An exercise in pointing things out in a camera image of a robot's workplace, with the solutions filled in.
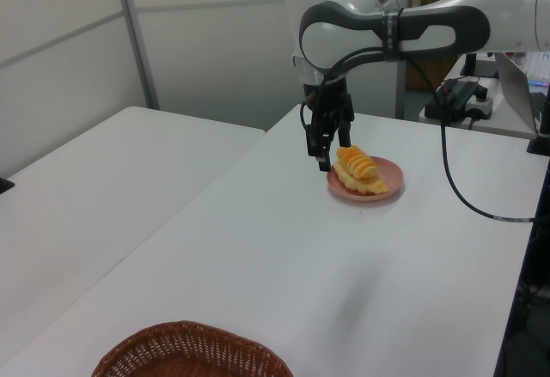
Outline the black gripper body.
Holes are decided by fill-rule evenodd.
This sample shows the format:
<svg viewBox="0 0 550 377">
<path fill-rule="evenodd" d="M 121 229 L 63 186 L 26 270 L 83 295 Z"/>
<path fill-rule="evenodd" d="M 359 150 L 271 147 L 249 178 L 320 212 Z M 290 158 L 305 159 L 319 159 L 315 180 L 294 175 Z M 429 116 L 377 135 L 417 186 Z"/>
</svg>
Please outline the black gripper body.
<svg viewBox="0 0 550 377">
<path fill-rule="evenodd" d="M 323 112 L 332 112 L 343 109 L 345 112 L 353 113 L 353 105 L 345 77 L 326 83 L 324 88 L 320 85 L 309 84 L 303 84 L 302 87 L 305 104 L 310 111 L 316 112 L 321 109 Z"/>
</svg>

